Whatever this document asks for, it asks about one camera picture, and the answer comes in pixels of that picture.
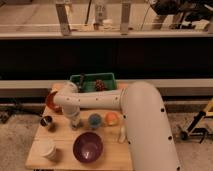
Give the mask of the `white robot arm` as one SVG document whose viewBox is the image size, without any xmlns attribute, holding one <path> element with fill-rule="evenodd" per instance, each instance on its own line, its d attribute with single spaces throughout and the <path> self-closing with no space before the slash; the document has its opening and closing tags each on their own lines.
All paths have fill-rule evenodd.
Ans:
<svg viewBox="0 0 213 171">
<path fill-rule="evenodd" d="M 152 84 L 138 81 L 118 90 L 79 93 L 77 86 L 68 82 L 53 102 L 70 116 L 80 108 L 120 110 L 133 170 L 181 171 L 164 103 Z"/>
</svg>

